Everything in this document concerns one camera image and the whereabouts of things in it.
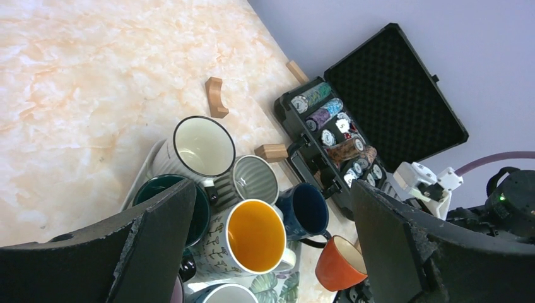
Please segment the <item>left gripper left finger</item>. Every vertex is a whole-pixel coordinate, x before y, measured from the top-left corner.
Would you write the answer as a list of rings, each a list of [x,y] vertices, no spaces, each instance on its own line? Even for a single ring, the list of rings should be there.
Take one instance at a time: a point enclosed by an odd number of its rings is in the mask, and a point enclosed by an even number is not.
[[[170,302],[196,187],[149,200],[48,242],[1,248],[2,302]]]

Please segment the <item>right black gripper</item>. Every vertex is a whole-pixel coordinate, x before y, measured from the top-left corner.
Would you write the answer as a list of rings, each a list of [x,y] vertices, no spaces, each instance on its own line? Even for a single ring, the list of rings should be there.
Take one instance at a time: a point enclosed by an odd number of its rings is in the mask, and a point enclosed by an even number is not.
[[[534,171],[504,167],[486,185],[481,206],[450,210],[446,221],[506,241],[534,244]]]

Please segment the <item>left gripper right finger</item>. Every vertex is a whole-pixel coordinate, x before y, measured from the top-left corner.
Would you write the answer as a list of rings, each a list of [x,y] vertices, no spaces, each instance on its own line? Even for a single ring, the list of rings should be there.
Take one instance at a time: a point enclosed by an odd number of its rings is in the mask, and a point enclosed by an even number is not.
[[[534,246],[453,225],[365,181],[351,196],[376,302],[534,301]]]

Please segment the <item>lilac purple mug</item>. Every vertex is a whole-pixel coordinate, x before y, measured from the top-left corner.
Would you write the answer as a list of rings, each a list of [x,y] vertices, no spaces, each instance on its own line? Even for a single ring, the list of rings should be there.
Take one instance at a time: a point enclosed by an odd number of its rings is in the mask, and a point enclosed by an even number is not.
[[[175,280],[170,303],[184,303],[184,300],[185,300],[184,283],[181,277],[178,275]]]

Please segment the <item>orange red mug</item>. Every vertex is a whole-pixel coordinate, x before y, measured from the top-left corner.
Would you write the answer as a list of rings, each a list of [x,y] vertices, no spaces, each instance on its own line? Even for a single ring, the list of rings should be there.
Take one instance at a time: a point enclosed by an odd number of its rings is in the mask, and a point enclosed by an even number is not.
[[[315,275],[319,283],[331,292],[350,288],[368,277],[362,253],[339,235],[334,235],[323,248]]]

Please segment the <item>dark green mug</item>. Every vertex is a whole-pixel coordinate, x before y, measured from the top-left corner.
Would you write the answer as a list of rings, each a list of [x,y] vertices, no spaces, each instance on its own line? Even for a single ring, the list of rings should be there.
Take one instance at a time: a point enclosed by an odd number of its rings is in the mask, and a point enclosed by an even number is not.
[[[152,197],[156,194],[164,191],[170,186],[178,183],[179,181],[186,180],[187,178],[177,174],[164,174],[153,177],[146,181],[141,188],[137,191],[132,205],[136,206]],[[185,247],[192,247],[197,244],[206,234],[208,230],[209,221],[211,218],[211,209],[209,198],[204,190],[196,185],[196,202],[194,205],[194,211],[192,220],[190,223],[187,240]]]

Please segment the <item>navy blue mug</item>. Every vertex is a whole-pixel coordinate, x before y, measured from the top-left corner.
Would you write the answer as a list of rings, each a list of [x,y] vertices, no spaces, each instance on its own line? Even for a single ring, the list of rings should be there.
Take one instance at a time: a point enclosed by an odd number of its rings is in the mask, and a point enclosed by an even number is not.
[[[331,234],[327,231],[329,209],[322,193],[309,183],[299,183],[281,193],[275,206],[283,214],[286,238],[322,249]]]

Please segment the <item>white floral mug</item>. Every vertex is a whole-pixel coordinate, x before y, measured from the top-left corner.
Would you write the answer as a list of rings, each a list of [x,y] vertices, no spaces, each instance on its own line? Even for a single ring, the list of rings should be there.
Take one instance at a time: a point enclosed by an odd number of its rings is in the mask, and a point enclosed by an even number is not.
[[[280,210],[246,199],[210,216],[192,255],[198,275],[222,280],[293,269],[297,257],[286,245]]]

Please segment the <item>white black-rimmed mug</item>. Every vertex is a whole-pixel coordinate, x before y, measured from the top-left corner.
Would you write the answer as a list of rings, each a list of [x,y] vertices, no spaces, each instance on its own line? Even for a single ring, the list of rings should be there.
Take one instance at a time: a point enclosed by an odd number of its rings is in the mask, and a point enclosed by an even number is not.
[[[151,164],[155,176],[178,174],[200,184],[212,204],[219,200],[215,179],[233,167],[235,143],[224,126],[206,116],[189,116],[175,126]]]

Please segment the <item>grey striped mug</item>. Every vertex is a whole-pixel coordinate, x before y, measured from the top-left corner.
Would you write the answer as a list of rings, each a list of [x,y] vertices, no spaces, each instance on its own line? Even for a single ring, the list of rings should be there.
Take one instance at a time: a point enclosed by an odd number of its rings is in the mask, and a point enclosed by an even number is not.
[[[214,180],[218,200],[215,209],[224,210],[247,199],[259,199],[274,205],[279,198],[279,184],[270,164],[255,155],[243,155],[224,175]]]

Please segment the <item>light blue mug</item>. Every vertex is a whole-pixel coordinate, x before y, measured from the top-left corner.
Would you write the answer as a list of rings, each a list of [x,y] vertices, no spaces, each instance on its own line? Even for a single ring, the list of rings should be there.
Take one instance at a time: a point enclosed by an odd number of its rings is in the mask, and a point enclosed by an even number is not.
[[[184,299],[191,303],[258,303],[257,297],[237,283],[210,285]]]

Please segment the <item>floral leaf pattern tray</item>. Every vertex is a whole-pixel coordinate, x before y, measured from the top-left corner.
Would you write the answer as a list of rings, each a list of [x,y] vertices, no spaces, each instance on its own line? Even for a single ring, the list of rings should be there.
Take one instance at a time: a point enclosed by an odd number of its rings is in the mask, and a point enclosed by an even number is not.
[[[127,196],[120,208],[124,211],[132,207],[134,196],[143,183],[153,175],[150,173],[151,163],[162,147],[164,140],[156,142],[148,152]],[[249,289],[259,302],[297,302],[298,286],[300,281],[299,262],[301,245],[297,242],[289,242],[286,250],[290,253],[290,260],[294,267],[285,266],[285,271],[272,271],[263,275],[240,276],[222,279],[217,275],[203,275],[197,272],[189,281],[184,283],[185,296],[190,296],[211,285],[221,283],[237,283]]]

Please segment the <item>black carrying case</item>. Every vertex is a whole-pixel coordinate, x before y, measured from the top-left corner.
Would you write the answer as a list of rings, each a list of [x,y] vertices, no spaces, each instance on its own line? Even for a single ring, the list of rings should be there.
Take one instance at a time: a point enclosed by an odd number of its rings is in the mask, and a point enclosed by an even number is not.
[[[323,76],[275,100],[274,115],[291,139],[292,169],[352,220],[346,172],[355,161],[334,161],[328,144],[359,137],[375,148],[378,188],[400,163],[419,162],[463,144],[468,131],[437,83],[402,28],[386,25]]]

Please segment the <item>light wooden block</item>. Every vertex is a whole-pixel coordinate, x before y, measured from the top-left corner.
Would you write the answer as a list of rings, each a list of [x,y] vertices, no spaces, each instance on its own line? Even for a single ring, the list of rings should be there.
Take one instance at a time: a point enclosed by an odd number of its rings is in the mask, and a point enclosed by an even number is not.
[[[268,163],[281,162],[289,157],[288,150],[284,144],[261,145],[254,150],[254,153]]]

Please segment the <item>wooden block near mugs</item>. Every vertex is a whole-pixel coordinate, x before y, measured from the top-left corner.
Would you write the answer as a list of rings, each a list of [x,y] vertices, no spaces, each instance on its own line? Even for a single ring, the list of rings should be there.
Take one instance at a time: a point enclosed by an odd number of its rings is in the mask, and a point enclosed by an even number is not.
[[[209,112],[211,117],[217,119],[225,118],[229,110],[223,105],[221,100],[221,89],[223,80],[217,77],[209,77],[205,82],[205,90],[208,98]]]

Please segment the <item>wooden block by case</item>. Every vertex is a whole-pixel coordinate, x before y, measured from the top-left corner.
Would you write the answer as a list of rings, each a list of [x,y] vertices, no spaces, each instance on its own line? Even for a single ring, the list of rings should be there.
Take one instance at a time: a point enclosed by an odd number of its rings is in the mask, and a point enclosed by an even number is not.
[[[295,79],[299,82],[299,84],[304,85],[310,81],[309,77],[302,71],[302,69],[295,61],[289,61],[288,63],[286,63],[286,67],[295,77]]]

